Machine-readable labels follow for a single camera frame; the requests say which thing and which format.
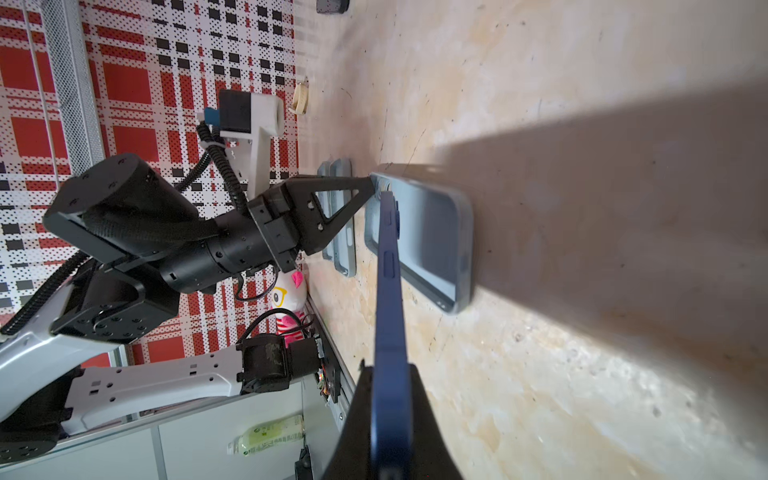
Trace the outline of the light blue case front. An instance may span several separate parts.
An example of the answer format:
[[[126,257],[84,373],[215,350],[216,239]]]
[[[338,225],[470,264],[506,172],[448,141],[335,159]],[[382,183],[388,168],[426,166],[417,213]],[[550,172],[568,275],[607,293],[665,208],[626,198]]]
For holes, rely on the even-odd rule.
[[[405,174],[403,164],[387,163],[371,173],[375,195],[366,204],[363,238],[379,250],[381,193],[398,203],[402,279],[442,312],[456,315],[472,295],[473,209],[468,196],[440,180]]]

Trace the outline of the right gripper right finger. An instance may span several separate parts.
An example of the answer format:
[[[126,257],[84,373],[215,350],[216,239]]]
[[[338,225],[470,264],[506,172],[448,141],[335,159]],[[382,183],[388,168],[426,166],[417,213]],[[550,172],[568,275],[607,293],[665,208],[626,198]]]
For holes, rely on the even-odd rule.
[[[432,411],[417,367],[410,365],[413,409],[411,479],[461,480]]]

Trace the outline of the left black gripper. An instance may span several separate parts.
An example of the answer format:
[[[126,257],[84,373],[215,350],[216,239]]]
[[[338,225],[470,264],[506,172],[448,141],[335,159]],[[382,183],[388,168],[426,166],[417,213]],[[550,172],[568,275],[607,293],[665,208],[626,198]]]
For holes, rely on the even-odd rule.
[[[374,195],[370,177],[297,176],[213,220],[213,236],[185,243],[158,264],[174,290],[213,294],[249,269],[296,268],[301,253],[325,249]]]

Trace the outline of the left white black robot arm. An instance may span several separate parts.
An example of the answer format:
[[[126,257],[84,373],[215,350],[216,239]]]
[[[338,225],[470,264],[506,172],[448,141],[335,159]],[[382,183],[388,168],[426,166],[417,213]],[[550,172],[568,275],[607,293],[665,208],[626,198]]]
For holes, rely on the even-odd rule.
[[[134,154],[70,178],[46,211],[45,228],[76,253],[1,329],[3,463],[136,412],[284,389],[318,367],[308,340],[256,340],[250,322],[214,353],[84,368],[177,317],[185,294],[214,294],[247,272],[294,271],[300,254],[324,250],[373,196],[368,177],[298,175],[248,198],[219,135],[203,123],[197,130],[230,211],[201,217],[179,186]]]

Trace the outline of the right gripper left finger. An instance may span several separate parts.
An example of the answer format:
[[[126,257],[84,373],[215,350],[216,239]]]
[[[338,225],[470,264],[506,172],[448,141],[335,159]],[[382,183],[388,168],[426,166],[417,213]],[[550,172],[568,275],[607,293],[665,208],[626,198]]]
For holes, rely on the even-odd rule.
[[[323,480],[368,480],[374,478],[371,463],[372,366],[360,374],[346,422]]]

